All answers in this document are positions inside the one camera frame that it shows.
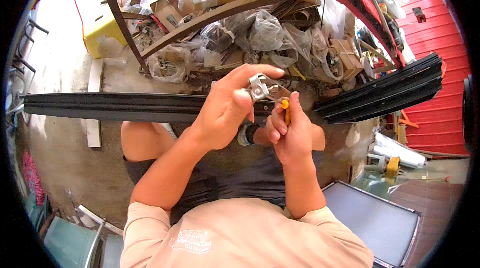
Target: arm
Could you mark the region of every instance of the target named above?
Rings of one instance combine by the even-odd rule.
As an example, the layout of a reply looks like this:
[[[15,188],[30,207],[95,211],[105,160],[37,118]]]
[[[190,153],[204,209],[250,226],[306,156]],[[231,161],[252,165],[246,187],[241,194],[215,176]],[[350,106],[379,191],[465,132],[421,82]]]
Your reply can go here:
[[[208,151],[208,147],[201,144],[195,129],[186,129],[137,183],[130,204],[141,202],[165,211],[171,210],[182,196],[196,163]]]
[[[312,150],[325,148],[325,136],[321,127],[310,122],[298,99],[298,92],[292,92],[289,99],[291,124],[287,131],[282,131],[286,125],[279,104],[267,119],[268,137],[285,175],[286,206],[295,219],[327,205],[312,159]]]
[[[195,164],[208,151],[227,146],[245,117],[254,120],[251,97],[240,89],[248,86],[249,77],[260,72],[271,78],[284,74],[282,69],[270,65],[244,64],[213,85],[192,126],[140,179],[130,203],[169,211],[178,202]]]

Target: black aluminum channel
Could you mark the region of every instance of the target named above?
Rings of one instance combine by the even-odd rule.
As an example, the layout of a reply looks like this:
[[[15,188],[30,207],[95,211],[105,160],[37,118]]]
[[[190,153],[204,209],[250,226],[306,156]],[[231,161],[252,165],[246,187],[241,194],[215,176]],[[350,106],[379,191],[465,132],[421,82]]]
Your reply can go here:
[[[342,104],[349,104],[351,100],[362,97],[364,95],[369,94],[372,90],[374,90],[378,86],[391,86],[396,84],[397,82],[400,82],[404,79],[407,79],[425,69],[428,69],[429,67],[436,67],[437,65],[441,66],[441,58],[439,58],[436,53],[432,53],[424,58],[422,58],[419,61],[416,61],[410,65],[408,65],[405,68],[398,69],[392,73],[389,73],[379,79],[375,79],[371,82],[368,82],[366,84],[363,84],[354,90],[349,90],[347,92],[344,92],[340,95],[337,95],[336,97],[333,97],[332,99],[319,103],[315,106],[314,111],[326,111],[330,108],[334,107],[341,107]]]
[[[337,115],[342,115],[344,113],[352,113],[355,110],[364,111],[365,107],[368,107],[370,105],[375,104],[382,106],[389,100],[400,98],[400,96],[404,96],[405,94],[408,94],[408,92],[421,90],[422,87],[427,86],[432,81],[435,82],[438,78],[440,78],[441,81],[442,71],[440,69],[435,72],[435,70],[431,68],[425,72],[433,72],[434,74],[426,76],[424,74],[418,74],[414,78],[409,78],[407,81],[402,82],[398,85],[397,88],[394,88],[393,90],[388,90],[388,88],[386,88],[384,92],[369,95],[368,97],[365,97],[365,99],[362,99],[357,103],[352,103],[350,104],[350,106],[346,106],[340,111],[336,111],[334,113],[324,113],[323,111],[319,112],[324,116],[324,118],[327,119],[333,118]]]
[[[204,95],[73,92],[25,94],[24,111],[30,114],[114,121],[193,122],[200,112]],[[274,103],[254,104],[255,122],[266,122]]]
[[[429,75],[430,73],[435,73],[434,71],[441,71],[441,62],[437,62],[429,67],[416,67],[410,70],[406,70],[404,71],[405,74],[402,78],[387,79],[386,81],[371,85],[367,89],[357,91],[357,94],[355,94],[354,96],[334,100],[331,103],[329,103],[330,101],[327,101],[327,104],[322,103],[324,104],[323,106],[317,106],[315,111],[324,113],[338,111],[344,107],[351,106],[358,101],[362,101],[367,96],[381,95],[384,94],[385,91],[391,90],[391,88],[401,87],[402,84],[408,82],[412,78],[416,78],[417,75]]]
[[[356,122],[356,121],[363,121],[373,117],[378,117],[386,114],[390,114],[392,112],[403,110],[405,108],[411,107],[418,103],[426,102],[432,99],[435,94],[442,88],[441,84],[438,87],[429,89],[429,90],[422,90],[415,96],[405,96],[405,99],[399,98],[399,101],[393,105],[389,105],[388,108],[380,108],[380,109],[373,109],[369,112],[359,112],[354,115],[350,116],[343,116],[337,117],[336,119],[326,119],[329,124],[335,123],[345,123],[345,122]]]

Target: finger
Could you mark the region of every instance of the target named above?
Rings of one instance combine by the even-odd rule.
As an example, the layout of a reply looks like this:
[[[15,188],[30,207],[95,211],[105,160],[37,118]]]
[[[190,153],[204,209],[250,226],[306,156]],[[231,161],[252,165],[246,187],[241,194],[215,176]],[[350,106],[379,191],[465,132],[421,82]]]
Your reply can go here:
[[[287,133],[287,125],[285,124],[285,112],[278,113],[276,109],[272,110],[272,124],[280,134],[285,135]]]
[[[254,111],[255,111],[254,106],[251,106],[250,113],[247,114],[247,119],[248,119],[249,121],[251,121],[252,123],[255,123]]]
[[[272,79],[280,78],[285,74],[283,69],[267,64],[243,64],[228,73],[220,81],[228,83],[232,89],[247,88],[249,79],[257,73],[264,73]]]
[[[221,117],[225,120],[224,124],[239,126],[252,109],[253,101],[251,99],[248,92],[234,90],[232,93],[232,101]]]
[[[283,112],[283,109],[282,109],[282,107],[280,106],[279,103],[275,103],[274,110],[275,110],[278,114],[280,114],[280,113]]]
[[[272,115],[268,116],[267,118],[266,128],[267,128],[268,140],[270,140],[270,142],[272,142],[273,144],[277,144],[280,139],[280,133],[277,129],[275,129],[275,127],[273,127]]]
[[[302,119],[305,115],[303,113],[302,106],[300,105],[299,93],[294,91],[290,94],[290,99],[288,101],[288,107],[290,108],[290,118],[292,126],[297,125],[302,122]]]

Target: red metal door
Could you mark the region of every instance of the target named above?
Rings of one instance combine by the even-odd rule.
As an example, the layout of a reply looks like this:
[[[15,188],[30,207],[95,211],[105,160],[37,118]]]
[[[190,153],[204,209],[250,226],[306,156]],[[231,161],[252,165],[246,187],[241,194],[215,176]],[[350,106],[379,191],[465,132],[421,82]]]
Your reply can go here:
[[[405,109],[420,128],[407,127],[407,145],[426,151],[467,154],[462,132],[463,79],[470,73],[467,51],[442,0],[401,0],[405,19],[397,20],[417,59],[430,52],[446,63],[442,89],[435,98]],[[412,8],[421,7],[427,21],[417,23]]]

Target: screwdriver handle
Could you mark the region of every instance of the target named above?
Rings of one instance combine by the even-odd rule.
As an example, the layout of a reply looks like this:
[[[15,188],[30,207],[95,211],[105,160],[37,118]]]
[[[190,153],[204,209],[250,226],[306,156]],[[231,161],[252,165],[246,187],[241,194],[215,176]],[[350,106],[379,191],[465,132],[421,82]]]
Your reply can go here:
[[[281,104],[282,109],[285,109],[285,124],[288,127],[290,124],[290,107],[289,107],[289,98],[286,97]]]

